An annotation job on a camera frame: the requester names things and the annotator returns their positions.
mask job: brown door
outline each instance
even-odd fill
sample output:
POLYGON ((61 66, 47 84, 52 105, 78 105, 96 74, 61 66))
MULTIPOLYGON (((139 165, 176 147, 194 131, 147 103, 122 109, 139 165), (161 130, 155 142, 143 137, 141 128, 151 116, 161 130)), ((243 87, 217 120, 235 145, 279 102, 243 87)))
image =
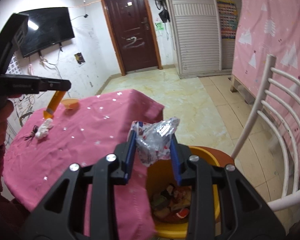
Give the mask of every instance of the brown door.
POLYGON ((158 66, 144 0, 105 0, 126 72, 158 66))

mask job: door frame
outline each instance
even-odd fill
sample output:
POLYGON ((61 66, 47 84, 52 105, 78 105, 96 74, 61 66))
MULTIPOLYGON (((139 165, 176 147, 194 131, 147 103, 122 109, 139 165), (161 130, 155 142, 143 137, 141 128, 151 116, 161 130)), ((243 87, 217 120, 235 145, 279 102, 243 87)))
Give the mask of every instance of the door frame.
MULTIPOLYGON (((149 25, 150 25, 150 29, 151 29, 153 42, 154 42, 154 49, 155 49, 155 54, 156 54, 156 57, 157 57, 158 68, 162 69, 161 58, 160 58, 160 53, 159 53, 159 47, 158 47, 158 42, 157 42, 157 35, 155 34, 155 29, 154 29, 153 18, 152 18, 152 14, 151 14, 151 10, 150 10, 149 1, 144 0, 144 2, 145 2, 145 5, 146 5, 146 11, 147 11, 147 14, 148 14, 149 25)), ((115 51, 115 54, 116 54, 116 57, 117 57, 117 60, 118 60, 118 63, 119 63, 121 75, 125 76, 126 72, 125 72, 125 69, 124 69, 122 56, 120 54, 119 45, 118 45, 117 40, 116 40, 115 35, 114 35, 114 29, 112 28, 110 15, 109 15, 109 10, 108 10, 108 7, 106 6, 105 0, 102 0, 101 4, 102 4, 102 8, 103 8, 103 13, 105 14, 105 17, 106 17, 106 23, 107 23, 107 26, 108 26, 108 29, 109 29, 109 33, 110 33, 111 41, 112 41, 112 44, 113 44, 113 47, 114 47, 114 51, 115 51)))

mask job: snack wrapper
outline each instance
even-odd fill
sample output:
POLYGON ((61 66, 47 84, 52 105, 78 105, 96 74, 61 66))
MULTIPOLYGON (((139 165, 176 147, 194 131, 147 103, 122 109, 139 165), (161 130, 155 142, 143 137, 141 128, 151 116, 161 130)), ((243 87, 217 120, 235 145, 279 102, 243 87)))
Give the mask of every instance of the snack wrapper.
POLYGON ((157 160, 170 159, 171 139, 179 122, 180 119, 172 117, 157 123, 132 123, 131 130, 137 133, 136 147, 143 165, 149 167, 157 160))

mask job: black bag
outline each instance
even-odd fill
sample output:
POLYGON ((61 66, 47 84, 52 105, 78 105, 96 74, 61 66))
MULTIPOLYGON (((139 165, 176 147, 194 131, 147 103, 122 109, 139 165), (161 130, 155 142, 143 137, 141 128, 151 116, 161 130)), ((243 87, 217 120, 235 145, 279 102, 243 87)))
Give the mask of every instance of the black bag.
POLYGON ((167 21, 170 21, 170 15, 169 12, 166 9, 163 9, 160 13, 159 16, 162 20, 163 23, 166 23, 167 21))

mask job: green drawing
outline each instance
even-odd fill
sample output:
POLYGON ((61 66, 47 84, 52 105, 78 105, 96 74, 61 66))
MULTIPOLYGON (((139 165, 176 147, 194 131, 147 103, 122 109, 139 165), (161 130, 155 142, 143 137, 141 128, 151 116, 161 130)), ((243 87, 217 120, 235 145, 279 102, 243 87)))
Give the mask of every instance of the green drawing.
POLYGON ((164 25, 163 25, 163 22, 156 23, 156 24, 155 24, 155 30, 156 30, 156 31, 164 31, 164 25))

